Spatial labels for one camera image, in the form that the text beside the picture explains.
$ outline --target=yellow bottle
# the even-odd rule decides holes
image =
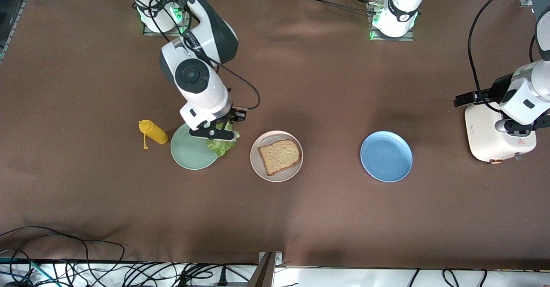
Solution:
[[[150,120],[139,121],[139,131],[143,133],[144,150],[148,149],[145,144],[146,137],[153,139],[158,144],[165,144],[168,142],[168,134]]]

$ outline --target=table surface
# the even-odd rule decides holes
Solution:
[[[128,247],[124,259],[292,265],[544,268],[550,266],[550,130],[517,162],[470,153],[464,109],[474,90],[466,54],[487,0],[424,0],[415,41],[369,40],[367,17],[312,0],[208,0],[235,29],[227,66],[262,94],[235,125],[237,145],[204,170],[179,167],[169,144],[143,150],[138,121],[167,131],[184,98],[159,68],[162,37],[141,35],[132,0],[29,0],[0,66],[0,225],[42,225]],[[331,0],[364,8],[352,0]],[[530,9],[497,0],[473,39],[482,86],[529,61]],[[233,101],[254,92],[225,71]],[[284,183],[250,166],[264,132],[293,134],[300,172]],[[359,149],[389,130],[411,145],[398,183],[363,169]],[[40,232],[20,232],[13,244]],[[42,238],[31,257],[84,256]],[[97,244],[90,258],[116,259]]]

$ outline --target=lettuce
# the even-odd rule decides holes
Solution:
[[[222,124],[216,124],[216,128],[221,129]],[[230,123],[227,123],[226,130],[232,130],[232,125]],[[240,137],[239,132],[233,131],[236,134],[236,137]],[[216,153],[218,157],[224,156],[228,150],[233,148],[235,146],[235,143],[237,141],[224,141],[224,140],[206,140],[206,146],[208,146],[209,150],[212,150],[212,152]]]

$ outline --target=white plate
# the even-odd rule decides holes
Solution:
[[[272,176],[269,176],[267,175],[266,167],[263,165],[263,160],[262,156],[260,155],[259,148],[281,140],[292,140],[298,146],[298,150],[300,151],[300,162],[291,166],[287,170],[283,170],[273,174]],[[273,130],[262,134],[259,138],[256,139],[254,144],[252,144],[252,148],[250,150],[250,164],[252,164],[254,172],[256,172],[256,174],[259,175],[262,179],[270,182],[284,182],[290,179],[291,177],[296,175],[296,173],[298,173],[298,170],[300,170],[303,161],[304,152],[302,151],[302,146],[300,145],[300,142],[298,142],[298,140],[296,140],[296,138],[292,134],[280,130]]]

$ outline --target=slice of bread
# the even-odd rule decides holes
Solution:
[[[287,170],[300,162],[300,150],[292,140],[281,140],[258,149],[267,175]]]

